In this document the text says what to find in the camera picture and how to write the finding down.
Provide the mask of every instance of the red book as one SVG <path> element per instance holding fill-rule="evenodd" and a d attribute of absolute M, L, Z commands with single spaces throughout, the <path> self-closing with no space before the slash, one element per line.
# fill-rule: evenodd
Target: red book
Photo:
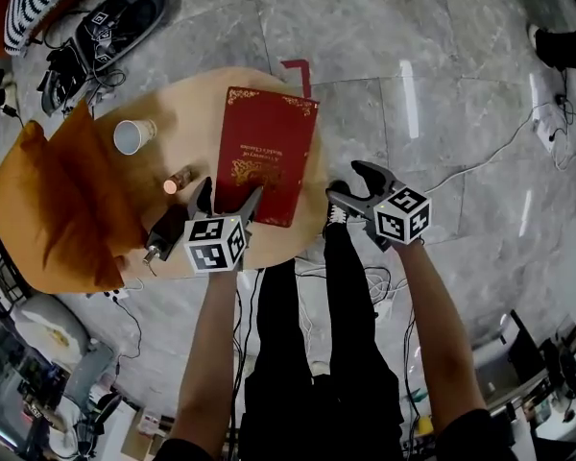
<path fill-rule="evenodd" d="M 256 222 L 290 227 L 318 115 L 302 97 L 230 87 L 224 110 L 216 213 L 238 210 L 264 185 Z"/>

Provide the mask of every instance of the orange pillow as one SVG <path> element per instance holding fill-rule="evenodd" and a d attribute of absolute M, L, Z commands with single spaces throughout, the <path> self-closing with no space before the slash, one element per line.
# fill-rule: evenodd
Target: orange pillow
<path fill-rule="evenodd" d="M 111 253 L 119 256 L 142 248 L 147 232 L 111 170 L 85 101 L 73 109 L 49 145 L 84 196 Z"/>
<path fill-rule="evenodd" d="M 34 121 L 0 165 L 0 239 L 24 279 L 41 292 L 124 286 L 81 193 Z"/>

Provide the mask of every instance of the black sleeve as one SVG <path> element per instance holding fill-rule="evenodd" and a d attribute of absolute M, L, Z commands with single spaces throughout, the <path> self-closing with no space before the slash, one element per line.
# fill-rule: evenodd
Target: black sleeve
<path fill-rule="evenodd" d="M 182 439 L 169 439 L 162 444 L 154 461 L 213 461 L 211 456 L 196 444 Z"/>
<path fill-rule="evenodd" d="M 435 451 L 438 461 L 516 461 L 512 450 L 497 433 L 487 410 L 470 411 L 446 427 L 438 437 Z"/>

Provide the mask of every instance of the forearm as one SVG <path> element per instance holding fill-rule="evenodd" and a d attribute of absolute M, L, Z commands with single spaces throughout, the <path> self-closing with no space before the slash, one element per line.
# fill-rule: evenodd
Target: forearm
<path fill-rule="evenodd" d="M 196 441 L 207 451 L 221 448 L 230 418 L 235 294 L 236 273 L 211 274 L 181 382 L 178 418 L 172 432 L 172 437 Z M 205 439 L 210 439 L 207 444 L 213 446 L 202 445 Z"/>
<path fill-rule="evenodd" d="M 398 250 L 410 287 L 424 376 L 440 432 L 467 411 L 484 407 L 469 340 L 454 302 L 417 243 Z"/>

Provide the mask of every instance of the desk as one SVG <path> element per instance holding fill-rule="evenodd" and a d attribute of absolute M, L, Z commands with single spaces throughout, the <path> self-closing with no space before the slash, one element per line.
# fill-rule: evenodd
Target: desk
<path fill-rule="evenodd" d="M 231 85 L 295 95 L 271 75 L 249 68 L 221 68 L 168 85 L 96 120 L 109 160 L 145 229 L 149 230 L 168 206 L 187 202 L 204 177 L 211 176 L 215 185 L 224 104 Z M 158 128 L 156 138 L 133 156 L 123 156 L 113 146 L 113 130 L 124 119 L 151 119 Z M 162 184 L 186 164 L 194 167 L 198 178 L 177 195 L 166 195 Z M 293 224 L 290 228 L 252 224 L 246 269 L 278 265 L 314 241 L 324 226 L 327 186 L 326 162 L 320 138 L 314 133 Z M 145 250 L 136 250 L 126 256 L 125 279 L 154 277 L 142 263 L 145 254 Z M 155 260 L 152 266 L 161 279 L 194 275 L 181 243 L 167 261 Z"/>

